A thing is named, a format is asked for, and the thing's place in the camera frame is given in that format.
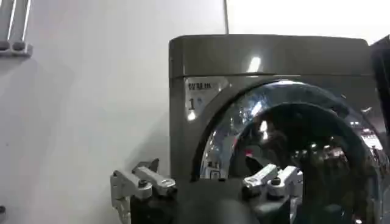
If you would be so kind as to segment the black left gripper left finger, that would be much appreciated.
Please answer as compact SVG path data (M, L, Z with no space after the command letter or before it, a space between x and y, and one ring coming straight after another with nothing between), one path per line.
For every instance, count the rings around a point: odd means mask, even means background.
M158 158L139 162L131 171L115 170L110 175L112 207L121 223L130 223L130 199L145 202L153 196L172 197L176 193L176 181L160 175Z

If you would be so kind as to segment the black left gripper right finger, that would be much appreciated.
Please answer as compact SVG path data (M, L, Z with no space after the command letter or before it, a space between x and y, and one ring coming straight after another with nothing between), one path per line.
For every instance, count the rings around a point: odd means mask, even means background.
M290 201L289 210L296 213L302 204L303 172L295 166L279 168L272 163L263 163L253 156L246 156L245 163L251 176L243 178L242 199L266 203Z

